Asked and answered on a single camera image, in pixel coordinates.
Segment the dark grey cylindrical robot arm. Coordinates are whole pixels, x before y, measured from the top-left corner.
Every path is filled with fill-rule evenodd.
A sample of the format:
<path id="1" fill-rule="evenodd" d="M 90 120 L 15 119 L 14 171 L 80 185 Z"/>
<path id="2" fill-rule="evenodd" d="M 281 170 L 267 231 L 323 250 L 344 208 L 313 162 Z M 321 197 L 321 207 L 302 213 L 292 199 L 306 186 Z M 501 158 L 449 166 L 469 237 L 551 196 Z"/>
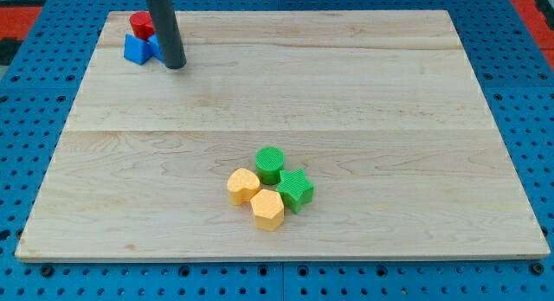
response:
<path id="1" fill-rule="evenodd" d="M 164 64 L 178 70 L 187 63 L 172 0 L 145 0 L 158 38 Z"/>

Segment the blue block behind arm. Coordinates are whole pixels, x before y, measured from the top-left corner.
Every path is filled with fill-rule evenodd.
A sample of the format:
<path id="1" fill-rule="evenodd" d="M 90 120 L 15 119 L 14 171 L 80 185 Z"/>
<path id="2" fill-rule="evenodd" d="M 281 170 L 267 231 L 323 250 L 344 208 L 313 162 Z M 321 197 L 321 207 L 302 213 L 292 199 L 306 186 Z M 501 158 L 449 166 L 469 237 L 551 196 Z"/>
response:
<path id="1" fill-rule="evenodd" d="M 158 42 L 156 35 L 151 35 L 148 39 L 148 44 L 151 48 L 152 56 L 158 59 L 160 62 L 164 63 L 164 56 L 161 52 L 161 47 Z"/>

